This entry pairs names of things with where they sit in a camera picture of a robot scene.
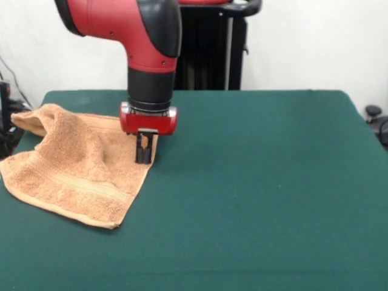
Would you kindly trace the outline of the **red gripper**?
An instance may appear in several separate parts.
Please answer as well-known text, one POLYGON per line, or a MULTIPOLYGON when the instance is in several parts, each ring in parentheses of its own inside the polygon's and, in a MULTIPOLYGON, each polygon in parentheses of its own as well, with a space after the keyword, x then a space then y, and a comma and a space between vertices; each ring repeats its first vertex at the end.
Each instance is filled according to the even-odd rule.
POLYGON ((151 164, 155 137, 173 135, 178 122, 178 109, 171 106, 164 112, 142 112, 135 110, 128 102, 122 102, 119 121, 123 132, 136 135, 135 162, 151 164))

